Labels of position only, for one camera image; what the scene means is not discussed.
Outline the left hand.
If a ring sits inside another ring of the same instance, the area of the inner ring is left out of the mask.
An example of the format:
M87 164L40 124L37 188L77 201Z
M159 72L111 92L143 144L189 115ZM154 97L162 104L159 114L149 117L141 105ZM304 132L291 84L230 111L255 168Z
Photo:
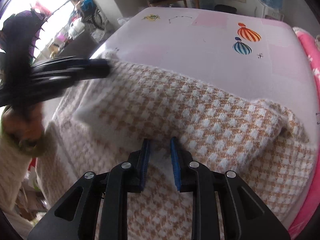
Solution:
M43 103L37 103L29 110L29 117L25 118L12 108L8 109L1 118L4 132L13 135L19 141L35 142L40 139L44 131Z

